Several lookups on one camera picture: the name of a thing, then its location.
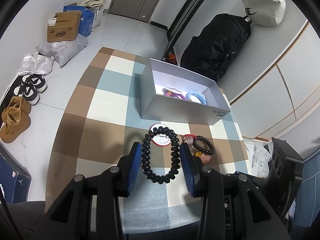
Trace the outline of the blue bunny hair band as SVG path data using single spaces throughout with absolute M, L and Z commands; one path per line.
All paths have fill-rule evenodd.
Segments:
M 206 100 L 206 97 L 200 93 L 200 92 L 196 92 L 196 91 L 191 91 L 191 92 L 188 92 L 186 95 L 185 95 L 185 98 L 189 101 L 192 100 L 192 96 L 197 98 L 197 100 L 199 100 L 200 103 L 202 103 L 203 105 L 206 105 L 207 104 L 207 100 Z

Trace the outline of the white red round badge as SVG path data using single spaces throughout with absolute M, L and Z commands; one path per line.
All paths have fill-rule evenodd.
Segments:
M 167 126 L 165 124 L 160 124 L 160 123 L 157 123 L 157 124 L 153 124 L 151 127 L 150 127 L 150 130 L 153 131 L 154 128 L 159 128 L 160 126 L 162 126 L 163 128 L 167 128 Z M 156 135 L 154 136 L 151 141 L 157 145 L 157 146 L 161 146 L 161 147 L 165 147 L 165 146 L 169 146 L 171 144 L 171 139 L 164 135 L 164 134 L 160 134 L 160 135 Z

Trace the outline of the red hair clip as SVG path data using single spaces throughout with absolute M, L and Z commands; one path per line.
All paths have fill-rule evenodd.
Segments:
M 193 134 L 185 134 L 183 136 L 183 141 L 187 144 L 192 144 L 195 138 L 196 136 Z

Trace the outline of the checkered table cloth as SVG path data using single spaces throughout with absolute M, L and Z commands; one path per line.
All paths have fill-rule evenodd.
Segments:
M 139 114 L 138 79 L 146 59 L 110 48 L 95 55 L 67 104 L 50 156 L 46 207 L 76 174 L 92 177 L 116 165 L 154 124 Z M 138 173 L 128 198 L 119 199 L 127 234 L 167 230 L 199 220 L 201 201 L 193 198 L 183 173 L 156 184 Z

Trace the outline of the grey open cardboard box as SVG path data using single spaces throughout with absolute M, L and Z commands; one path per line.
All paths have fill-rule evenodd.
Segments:
M 207 104 L 193 96 L 191 101 L 165 96 L 164 87 L 180 90 L 184 96 L 191 91 L 200 92 Z M 231 111 L 215 81 L 156 59 L 147 60 L 139 88 L 142 119 L 213 125 Z

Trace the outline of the purple hair band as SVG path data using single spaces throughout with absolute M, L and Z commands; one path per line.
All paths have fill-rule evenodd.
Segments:
M 177 90 L 175 88 L 170 88 L 170 87 L 164 87 L 162 90 L 165 96 L 186 100 L 186 97 L 183 95 L 183 92 L 180 90 Z

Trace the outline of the dark blue shoe box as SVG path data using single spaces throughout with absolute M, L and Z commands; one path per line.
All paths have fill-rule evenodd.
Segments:
M 1 146 L 0 183 L 7 203 L 26 202 L 28 199 L 31 175 Z

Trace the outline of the tan suede boot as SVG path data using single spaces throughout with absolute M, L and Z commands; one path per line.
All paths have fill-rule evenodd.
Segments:
M 9 111 L 15 111 L 20 109 L 25 114 L 29 115 L 31 112 L 31 105 L 22 96 L 13 96 L 8 104 L 8 106 L 1 113 L 1 119 L 3 122 L 6 121 Z
M 20 109 L 8 111 L 4 119 L 4 126 L 1 128 L 1 140 L 4 143 L 11 143 L 26 131 L 31 124 L 29 115 Z

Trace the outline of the grey plastic parcel bag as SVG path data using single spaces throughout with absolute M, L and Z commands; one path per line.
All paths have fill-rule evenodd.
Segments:
M 73 41 L 46 42 L 37 44 L 35 49 L 46 57 L 53 57 L 63 67 L 72 58 L 78 55 L 88 44 L 88 38 L 78 34 Z

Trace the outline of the clear plastic bag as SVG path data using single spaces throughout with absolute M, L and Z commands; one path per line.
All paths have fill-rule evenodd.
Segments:
M 48 75 L 53 69 L 54 59 L 40 54 L 27 54 L 17 72 L 18 76 L 28 74 Z

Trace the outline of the blue cardboard box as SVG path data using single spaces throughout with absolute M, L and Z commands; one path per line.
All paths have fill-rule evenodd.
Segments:
M 81 12 L 79 34 L 81 34 L 84 37 L 88 37 L 92 31 L 95 13 L 88 10 L 85 6 L 67 5 L 63 7 L 63 12 L 69 11 Z

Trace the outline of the brown cardboard box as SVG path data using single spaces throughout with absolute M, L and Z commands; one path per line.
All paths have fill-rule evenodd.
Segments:
M 81 11 L 57 12 L 47 22 L 47 42 L 74 41 L 79 32 Z

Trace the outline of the cream tote bag on floor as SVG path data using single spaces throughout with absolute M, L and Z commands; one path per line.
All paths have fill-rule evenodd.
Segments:
M 94 13 L 94 20 L 92 25 L 92 32 L 100 28 L 103 18 L 105 0 L 85 0 L 80 3 L 80 6 L 86 7 L 89 11 Z

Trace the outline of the black tripod stand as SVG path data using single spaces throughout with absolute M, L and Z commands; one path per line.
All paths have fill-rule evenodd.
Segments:
M 203 2 L 204 0 L 186 0 L 167 31 L 168 45 L 162 61 L 166 61 L 169 53 L 174 51 L 175 43 Z

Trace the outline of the white canvas drawstring bag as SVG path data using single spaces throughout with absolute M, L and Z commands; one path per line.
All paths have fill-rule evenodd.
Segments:
M 284 17 L 285 0 L 242 0 L 246 15 L 258 25 L 275 27 Z

